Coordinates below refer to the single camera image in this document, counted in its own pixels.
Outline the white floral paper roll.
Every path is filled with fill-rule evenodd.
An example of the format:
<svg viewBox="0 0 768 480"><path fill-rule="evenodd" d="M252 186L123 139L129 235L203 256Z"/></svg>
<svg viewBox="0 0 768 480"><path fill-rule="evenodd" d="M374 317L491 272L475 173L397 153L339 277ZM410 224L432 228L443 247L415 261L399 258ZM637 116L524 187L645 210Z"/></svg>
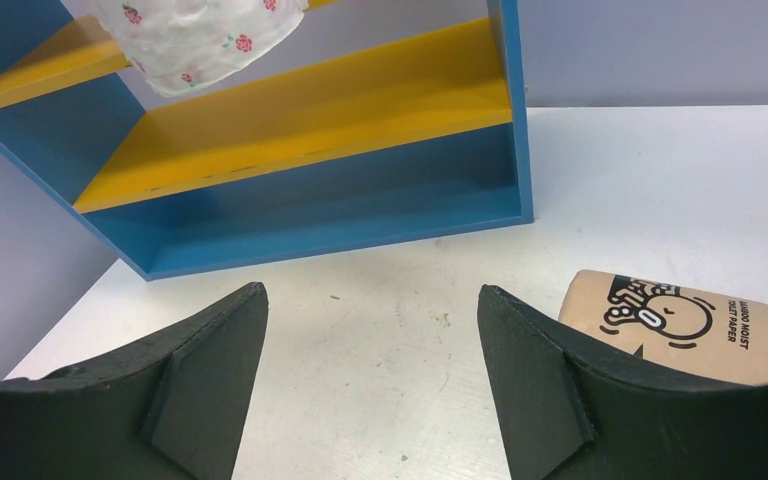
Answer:
<svg viewBox="0 0 768 480"><path fill-rule="evenodd" d="M308 1L90 1L91 14L158 94L205 89L245 69L301 24Z"/></svg>

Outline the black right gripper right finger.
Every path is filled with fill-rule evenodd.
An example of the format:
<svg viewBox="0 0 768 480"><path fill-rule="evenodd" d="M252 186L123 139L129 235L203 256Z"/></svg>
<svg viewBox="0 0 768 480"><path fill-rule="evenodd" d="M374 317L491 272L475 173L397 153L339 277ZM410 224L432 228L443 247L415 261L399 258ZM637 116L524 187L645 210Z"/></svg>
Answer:
<svg viewBox="0 0 768 480"><path fill-rule="evenodd" d="M515 479L768 479L768 384L618 350L495 285L477 325Z"/></svg>

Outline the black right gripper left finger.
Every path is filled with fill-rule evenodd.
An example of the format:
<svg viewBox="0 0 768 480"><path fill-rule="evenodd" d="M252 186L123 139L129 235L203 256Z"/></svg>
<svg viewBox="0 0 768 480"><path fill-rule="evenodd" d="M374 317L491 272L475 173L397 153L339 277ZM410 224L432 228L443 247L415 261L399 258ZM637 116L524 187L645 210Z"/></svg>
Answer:
<svg viewBox="0 0 768 480"><path fill-rule="evenodd" d="M0 479L229 479L267 329L252 282L42 378L0 381Z"/></svg>

